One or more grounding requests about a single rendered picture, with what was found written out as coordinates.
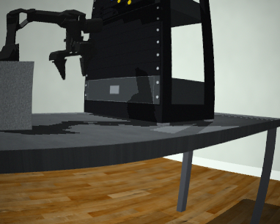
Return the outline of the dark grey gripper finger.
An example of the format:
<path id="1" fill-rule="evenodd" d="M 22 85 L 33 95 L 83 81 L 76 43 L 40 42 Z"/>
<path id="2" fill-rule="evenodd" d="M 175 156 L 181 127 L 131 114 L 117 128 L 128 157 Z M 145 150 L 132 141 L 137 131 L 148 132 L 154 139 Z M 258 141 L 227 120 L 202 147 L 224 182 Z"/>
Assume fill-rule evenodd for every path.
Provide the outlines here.
<path id="1" fill-rule="evenodd" d="M 61 59 L 61 60 L 52 62 L 56 65 L 56 68 L 58 69 L 58 71 L 62 77 L 62 80 L 65 80 L 65 63 L 66 63 L 66 61 L 67 61 L 67 59 Z"/>
<path id="2" fill-rule="evenodd" d="M 83 76 L 86 75 L 87 67 L 89 65 L 90 60 L 95 57 L 95 56 L 87 56 L 87 57 L 82 57 L 80 59 L 80 64 L 81 64 L 81 73 Z"/>

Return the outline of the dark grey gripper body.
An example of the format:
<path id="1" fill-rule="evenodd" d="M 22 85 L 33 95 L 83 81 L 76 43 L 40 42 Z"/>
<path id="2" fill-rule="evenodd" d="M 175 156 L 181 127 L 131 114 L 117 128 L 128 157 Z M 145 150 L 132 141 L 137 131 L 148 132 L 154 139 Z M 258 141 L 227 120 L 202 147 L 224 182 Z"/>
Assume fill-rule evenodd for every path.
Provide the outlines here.
<path id="1" fill-rule="evenodd" d="M 70 53 L 70 43 L 71 40 L 75 39 L 75 40 L 80 40 L 83 39 L 84 36 L 81 36 L 81 34 L 70 34 L 66 36 L 66 39 L 64 39 L 64 42 L 66 42 L 66 50 L 63 51 L 54 51 L 52 53 L 50 53 L 49 55 L 49 61 L 50 60 L 61 60 L 61 59 L 65 59 L 65 57 L 68 56 L 82 56 L 82 57 L 87 57 L 87 56 L 92 56 L 92 55 L 97 55 L 97 48 L 91 48 L 90 52 L 83 52 L 83 53 L 79 53 L 78 51 L 72 51 L 72 53 Z M 65 53 L 66 51 L 66 53 Z M 76 53 L 78 52 L 78 53 Z M 70 54 L 68 54 L 70 53 Z"/>

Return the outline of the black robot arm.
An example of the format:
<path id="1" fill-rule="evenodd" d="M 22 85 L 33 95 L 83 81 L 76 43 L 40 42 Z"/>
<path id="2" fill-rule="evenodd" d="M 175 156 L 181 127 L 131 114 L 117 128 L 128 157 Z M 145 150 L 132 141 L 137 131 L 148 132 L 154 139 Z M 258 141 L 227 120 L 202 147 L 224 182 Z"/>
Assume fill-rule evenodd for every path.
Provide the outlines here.
<path id="1" fill-rule="evenodd" d="M 27 14 L 27 19 L 19 24 L 19 15 L 21 12 Z M 36 9 L 25 10 L 21 8 L 12 10 L 7 13 L 7 36 L 5 46 L 0 51 L 0 61 L 19 61 L 19 43 L 14 43 L 16 31 L 22 29 L 27 23 L 32 21 L 55 23 L 66 29 L 66 36 L 70 34 L 81 34 L 81 31 L 84 34 L 97 33 L 102 32 L 103 29 L 102 18 L 86 19 L 86 14 L 78 10 L 65 10 L 63 12 Z M 70 51 L 75 50 L 79 53 L 90 52 L 91 48 L 94 47 L 94 39 L 84 41 L 83 39 L 75 40 L 72 38 L 70 43 Z"/>

